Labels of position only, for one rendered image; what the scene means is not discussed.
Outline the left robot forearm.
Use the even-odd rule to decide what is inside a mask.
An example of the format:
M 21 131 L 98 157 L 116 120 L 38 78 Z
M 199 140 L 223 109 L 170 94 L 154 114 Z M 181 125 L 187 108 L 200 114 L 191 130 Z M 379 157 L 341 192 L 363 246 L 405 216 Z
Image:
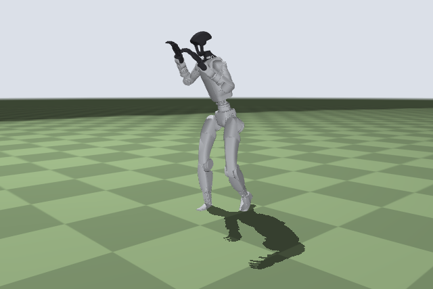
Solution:
M 227 83 L 228 85 L 234 87 L 234 83 L 233 81 L 229 80 L 228 78 L 226 78 L 225 76 L 221 75 L 220 73 L 218 73 L 214 68 L 210 67 L 208 65 L 208 63 L 204 62 L 204 64 L 207 66 L 207 69 L 205 71 L 203 71 L 200 68 L 201 72 L 204 72 L 206 74 L 207 77 L 209 77 L 210 79 L 212 79 L 217 85 L 222 85 L 223 82 Z

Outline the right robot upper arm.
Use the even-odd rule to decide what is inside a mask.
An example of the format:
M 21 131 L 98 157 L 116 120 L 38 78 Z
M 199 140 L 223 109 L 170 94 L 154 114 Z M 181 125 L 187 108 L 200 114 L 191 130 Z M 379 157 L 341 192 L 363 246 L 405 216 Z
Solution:
M 191 85 L 198 77 L 200 76 L 200 71 L 198 68 L 198 63 L 196 62 L 195 67 L 193 68 L 191 74 L 189 74 L 187 77 L 183 78 L 183 84 L 189 86 Z

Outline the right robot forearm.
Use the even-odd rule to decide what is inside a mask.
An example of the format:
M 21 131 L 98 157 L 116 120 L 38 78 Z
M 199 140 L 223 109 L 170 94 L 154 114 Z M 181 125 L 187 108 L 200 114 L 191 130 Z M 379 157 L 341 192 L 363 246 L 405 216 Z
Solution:
M 184 58 L 183 58 L 183 60 L 184 60 Z M 187 69 L 185 62 L 183 61 L 183 63 L 181 64 L 179 62 L 179 60 L 176 58 L 175 58 L 175 62 L 177 63 L 177 67 L 179 69 L 179 72 L 180 72 L 179 74 L 181 75 L 181 77 L 187 77 L 190 73 Z

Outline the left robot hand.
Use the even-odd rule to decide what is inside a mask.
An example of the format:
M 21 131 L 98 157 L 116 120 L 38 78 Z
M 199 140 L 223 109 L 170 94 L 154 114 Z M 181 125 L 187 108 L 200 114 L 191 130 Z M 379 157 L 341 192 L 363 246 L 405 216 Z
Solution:
M 198 67 L 200 67 L 203 71 L 207 69 L 207 66 L 204 64 L 205 60 L 202 60 L 198 54 L 193 52 L 192 50 L 188 48 L 183 48 L 180 50 L 181 53 L 187 52 L 191 57 L 198 63 Z

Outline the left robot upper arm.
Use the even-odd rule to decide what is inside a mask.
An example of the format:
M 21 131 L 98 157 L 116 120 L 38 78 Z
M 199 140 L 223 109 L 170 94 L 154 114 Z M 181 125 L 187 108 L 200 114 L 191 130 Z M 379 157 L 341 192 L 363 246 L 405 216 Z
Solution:
M 226 78 L 228 78 L 229 80 L 232 81 L 232 79 L 231 79 L 231 75 L 230 75 L 230 73 L 229 73 L 229 71 L 228 71 L 228 69 L 227 69 L 227 64 L 226 64 L 225 61 L 222 61 L 222 60 L 215 60 L 215 61 L 213 61 L 212 63 L 213 63 L 212 67 L 213 67 L 213 68 L 214 68 L 218 73 L 220 73 L 221 75 L 225 76 Z M 232 86 L 228 85 L 228 84 L 225 83 L 225 82 L 223 82 L 223 84 L 221 85 L 221 89 L 222 89 L 225 93 L 229 93 L 229 92 L 233 91 L 234 88 L 235 88 L 235 86 L 232 87 Z

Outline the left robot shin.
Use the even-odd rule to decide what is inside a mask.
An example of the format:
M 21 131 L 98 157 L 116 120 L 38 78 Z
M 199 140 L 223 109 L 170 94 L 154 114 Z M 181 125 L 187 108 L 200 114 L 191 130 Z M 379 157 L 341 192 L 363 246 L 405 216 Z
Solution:
M 247 198 L 248 193 L 244 183 L 243 173 L 240 171 L 240 167 L 237 164 L 235 170 L 233 171 L 234 177 L 229 177 L 229 182 L 233 186 L 233 188 L 239 193 L 239 195 L 243 198 L 244 196 Z

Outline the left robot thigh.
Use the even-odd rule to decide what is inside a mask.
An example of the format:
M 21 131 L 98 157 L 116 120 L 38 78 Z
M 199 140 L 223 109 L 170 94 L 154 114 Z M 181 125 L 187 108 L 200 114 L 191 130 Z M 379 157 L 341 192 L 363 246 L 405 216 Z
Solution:
M 227 119 L 224 128 L 223 140 L 225 141 L 225 175 L 234 177 L 233 171 L 237 166 L 237 151 L 240 142 L 240 135 L 244 129 L 244 122 L 238 117 L 231 115 Z

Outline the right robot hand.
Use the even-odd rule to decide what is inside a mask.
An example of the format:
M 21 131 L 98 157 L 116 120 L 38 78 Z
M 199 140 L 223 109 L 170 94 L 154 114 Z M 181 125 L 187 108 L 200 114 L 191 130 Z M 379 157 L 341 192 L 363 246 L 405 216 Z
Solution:
M 178 59 L 179 60 L 179 62 L 182 64 L 183 63 L 183 55 L 182 55 L 182 53 L 180 52 L 180 48 L 179 48 L 179 46 L 175 43 L 175 42 L 172 42 L 172 41 L 167 41 L 166 43 L 168 43 L 168 44 L 170 44 L 171 46 L 172 46 L 172 49 L 173 49 L 173 51 L 174 51 L 174 53 L 175 53 L 175 58 L 176 59 Z

